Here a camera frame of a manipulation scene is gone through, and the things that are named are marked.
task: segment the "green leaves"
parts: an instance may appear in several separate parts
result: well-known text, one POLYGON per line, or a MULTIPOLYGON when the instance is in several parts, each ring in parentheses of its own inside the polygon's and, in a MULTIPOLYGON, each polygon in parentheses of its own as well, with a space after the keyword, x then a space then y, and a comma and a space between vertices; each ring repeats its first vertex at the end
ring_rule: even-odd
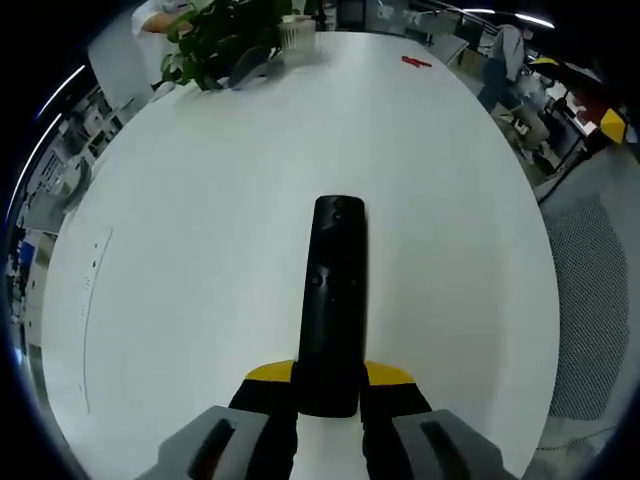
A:
POLYGON ((248 49, 280 47, 278 24, 290 12, 291 0, 213 0, 199 12, 189 10, 169 27, 167 39, 180 53, 163 60, 163 80, 221 89, 217 80, 228 76, 248 49))
POLYGON ((180 32, 184 31, 185 25, 191 23, 197 13, 195 10, 188 10, 171 22, 167 29, 167 40, 171 43, 178 43, 180 41, 180 32))

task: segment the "red pen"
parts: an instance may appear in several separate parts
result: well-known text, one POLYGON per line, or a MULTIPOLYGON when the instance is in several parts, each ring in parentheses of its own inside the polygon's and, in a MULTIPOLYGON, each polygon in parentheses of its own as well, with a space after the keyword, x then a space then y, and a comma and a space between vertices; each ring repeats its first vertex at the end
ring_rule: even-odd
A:
POLYGON ((406 55, 402 56, 402 61, 410 65, 413 65, 416 68, 432 66, 430 63, 423 62, 422 60, 418 60, 417 58, 407 57, 406 55))

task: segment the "black remote control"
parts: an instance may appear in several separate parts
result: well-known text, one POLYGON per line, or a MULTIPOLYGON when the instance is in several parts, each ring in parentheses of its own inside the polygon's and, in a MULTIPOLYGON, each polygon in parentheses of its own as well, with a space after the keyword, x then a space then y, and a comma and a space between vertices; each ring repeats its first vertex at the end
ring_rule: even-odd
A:
POLYGON ((366 376, 367 224, 364 203, 348 196, 316 200, 293 371, 298 411, 355 415, 366 376))

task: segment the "round white table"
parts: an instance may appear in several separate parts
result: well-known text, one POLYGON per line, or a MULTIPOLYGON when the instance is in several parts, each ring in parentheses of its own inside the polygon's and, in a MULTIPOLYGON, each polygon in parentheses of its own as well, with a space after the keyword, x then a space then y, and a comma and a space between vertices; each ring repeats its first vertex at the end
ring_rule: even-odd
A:
MULTIPOLYGON (((67 216, 46 285, 44 372, 95 480, 139 475, 250 370, 295 357, 314 201, 326 194, 358 196, 368 211, 367 359, 410 372, 515 475, 531 460, 559 310, 514 154, 420 45, 331 33, 323 49, 323 63, 240 92, 191 85, 148 105, 67 216)), ((367 478, 358 417, 301 416, 298 436, 291 478, 367 478)))

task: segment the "yellow object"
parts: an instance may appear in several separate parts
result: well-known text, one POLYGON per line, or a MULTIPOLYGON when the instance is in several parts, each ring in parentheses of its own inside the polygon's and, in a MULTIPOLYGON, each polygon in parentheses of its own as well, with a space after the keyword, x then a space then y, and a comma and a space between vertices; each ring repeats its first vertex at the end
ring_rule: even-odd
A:
POLYGON ((607 113, 605 113, 602 120, 600 120, 600 130, 602 130, 602 133, 618 144, 622 144, 626 128, 627 124, 624 120, 611 109, 607 110, 607 113))
POLYGON ((249 372, 245 380, 259 380, 262 382, 284 382, 291 381, 291 368, 293 360, 284 362, 269 363, 262 365, 249 372))
POLYGON ((560 65, 553 58, 549 58, 549 57, 541 57, 531 62, 532 65, 542 65, 544 63, 552 63, 553 65, 558 65, 558 66, 560 65))
POLYGON ((369 385, 401 385, 404 383, 415 383, 413 378, 404 370, 396 367, 390 367, 382 363, 370 362, 366 360, 364 364, 367 367, 367 375, 369 376, 369 385))

